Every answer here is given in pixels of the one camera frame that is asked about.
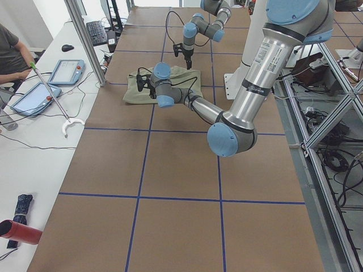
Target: person's hand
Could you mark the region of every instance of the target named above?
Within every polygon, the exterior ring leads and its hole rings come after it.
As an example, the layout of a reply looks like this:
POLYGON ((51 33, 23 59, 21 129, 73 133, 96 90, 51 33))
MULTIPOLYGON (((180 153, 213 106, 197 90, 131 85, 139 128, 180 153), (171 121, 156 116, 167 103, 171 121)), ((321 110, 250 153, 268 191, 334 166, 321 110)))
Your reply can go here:
POLYGON ((30 73, 32 69, 28 69, 25 71, 22 71, 21 73, 18 73, 19 79, 20 80, 25 80, 25 78, 27 78, 28 74, 30 73))

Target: computer mouse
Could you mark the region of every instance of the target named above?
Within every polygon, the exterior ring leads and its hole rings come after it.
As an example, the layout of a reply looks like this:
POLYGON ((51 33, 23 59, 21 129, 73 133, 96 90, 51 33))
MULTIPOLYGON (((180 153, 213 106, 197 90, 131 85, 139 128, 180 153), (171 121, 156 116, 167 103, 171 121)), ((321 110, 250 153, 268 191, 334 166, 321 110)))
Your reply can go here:
POLYGON ((65 44, 65 45, 62 46, 62 51, 63 52, 67 52, 67 51, 72 50, 72 49, 74 49, 73 45, 65 44))

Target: red cylinder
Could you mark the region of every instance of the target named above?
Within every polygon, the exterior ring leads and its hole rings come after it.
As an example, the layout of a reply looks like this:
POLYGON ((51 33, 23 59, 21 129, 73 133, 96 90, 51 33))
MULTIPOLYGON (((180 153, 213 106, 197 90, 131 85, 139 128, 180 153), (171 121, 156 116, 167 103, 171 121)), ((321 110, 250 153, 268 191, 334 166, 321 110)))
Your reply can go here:
POLYGON ((42 231, 12 220, 0 223, 0 237, 31 245, 39 243, 42 231))

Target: folded towel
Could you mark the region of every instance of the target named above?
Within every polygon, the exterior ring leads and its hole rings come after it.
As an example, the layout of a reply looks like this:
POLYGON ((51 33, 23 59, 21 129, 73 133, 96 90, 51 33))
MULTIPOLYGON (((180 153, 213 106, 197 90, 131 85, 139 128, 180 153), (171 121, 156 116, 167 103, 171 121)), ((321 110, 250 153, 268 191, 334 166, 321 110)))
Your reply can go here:
MULTIPOLYGON (((144 69, 140 70, 141 75, 149 74, 148 71, 145 71, 144 69)), ((156 104, 156 99, 151 99, 149 96, 150 90, 149 89, 143 89, 141 92, 137 89, 136 84, 136 75, 137 72, 133 72, 128 75, 128 88, 127 92, 124 95, 123 100, 127 103, 131 104, 156 104)), ((200 83, 200 71, 198 70, 187 70, 185 68, 179 67, 179 66, 173 66, 171 68, 171 75, 170 75, 170 81, 172 84, 178 84, 179 82, 183 82, 187 79, 191 79, 193 77, 197 77, 197 81, 192 86, 192 90, 194 93, 202 96, 201 93, 201 83, 200 83)), ((180 85, 177 85, 177 88, 190 88, 192 85, 194 79, 186 81, 180 85)))

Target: keyboard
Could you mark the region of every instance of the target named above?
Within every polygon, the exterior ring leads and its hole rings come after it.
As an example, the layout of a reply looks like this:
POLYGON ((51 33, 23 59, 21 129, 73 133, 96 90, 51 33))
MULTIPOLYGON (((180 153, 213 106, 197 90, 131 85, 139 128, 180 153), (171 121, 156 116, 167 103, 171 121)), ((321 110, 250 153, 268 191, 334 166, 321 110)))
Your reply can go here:
POLYGON ((97 46, 107 43, 107 35, 101 21, 93 21, 86 23, 86 28, 90 34, 92 45, 97 46))

